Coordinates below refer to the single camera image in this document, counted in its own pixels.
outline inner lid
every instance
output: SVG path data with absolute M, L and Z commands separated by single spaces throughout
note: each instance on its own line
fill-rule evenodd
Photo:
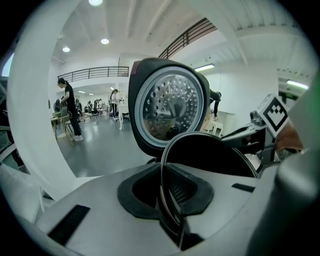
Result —
M 176 135 L 194 131 L 204 110 L 204 93 L 197 77 L 185 68 L 167 66 L 143 83 L 134 118 L 143 139 L 165 148 Z

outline fluorescent light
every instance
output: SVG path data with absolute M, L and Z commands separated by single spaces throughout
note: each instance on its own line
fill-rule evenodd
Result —
M 103 0 L 89 0 L 89 4 L 92 6 L 99 6 L 101 5 Z
M 101 40 L 101 44 L 107 45 L 107 44 L 109 44 L 109 40 L 104 38 L 104 39 Z
M 209 64 L 209 65 L 197 67 L 197 68 L 195 68 L 194 70 L 197 71 L 197 72 L 199 72 L 199 71 L 202 71 L 202 70 L 212 69 L 212 68 L 214 68 L 214 67 L 215 67 L 215 65 Z
M 64 47 L 64 48 L 62 49 L 62 51 L 64 51 L 65 53 L 68 53 L 68 52 L 70 52 L 70 48 L 69 48 L 69 47 Z
M 289 84 L 289 85 L 292 85 L 292 86 L 300 87 L 300 88 L 305 89 L 305 90 L 309 89 L 309 86 L 307 86 L 307 85 L 305 85 L 303 83 L 292 81 L 292 80 L 288 80 L 286 83 Z

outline white sneaker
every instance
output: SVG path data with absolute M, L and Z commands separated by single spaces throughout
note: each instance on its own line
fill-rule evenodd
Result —
M 83 141 L 83 140 L 84 140 L 84 138 L 83 138 L 81 135 L 74 136 L 73 139 L 74 139 L 75 142 L 80 142 L 80 141 Z

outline railing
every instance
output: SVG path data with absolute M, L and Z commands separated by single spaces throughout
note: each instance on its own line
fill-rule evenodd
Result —
M 188 44 L 215 30 L 217 28 L 204 18 L 183 32 L 159 55 L 159 58 L 169 59 Z
M 92 78 L 103 78 L 103 77 L 128 77 L 129 67 L 128 66 L 101 66 L 87 69 L 81 69 L 70 73 L 62 74 L 59 78 L 69 83 Z

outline woman in black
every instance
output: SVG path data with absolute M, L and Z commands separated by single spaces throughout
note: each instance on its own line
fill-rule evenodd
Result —
M 74 137 L 73 139 L 76 142 L 83 141 L 84 138 L 81 136 L 81 130 L 80 126 L 78 124 L 77 119 L 77 108 L 75 104 L 75 96 L 74 96 L 74 90 L 72 89 L 71 85 L 68 83 L 68 81 L 64 80 L 63 78 L 58 79 L 58 86 L 62 89 L 64 88 L 65 96 L 61 100 L 61 103 L 66 102 L 68 113 L 70 117 L 70 123 L 74 130 Z
M 209 107 L 210 105 L 214 103 L 214 108 L 213 108 L 213 114 L 214 114 L 214 120 L 218 120 L 217 112 L 218 112 L 218 105 L 219 102 L 221 101 L 221 93 L 219 91 L 213 91 L 210 90 L 210 101 L 209 101 Z
M 219 102 L 221 101 L 221 93 L 219 91 L 213 91 L 210 90 L 210 100 L 209 100 L 209 107 L 206 110 L 206 114 L 203 120 L 203 124 L 200 128 L 200 132 L 203 132 L 205 130 L 205 128 L 207 127 L 207 125 L 210 122 L 210 117 L 211 117 L 211 110 L 210 110 L 210 105 L 214 103 L 214 108 L 213 108 L 213 114 L 214 114 L 214 120 L 217 121 L 218 120 L 218 116 L 217 116 L 217 112 L 218 112 L 218 105 Z

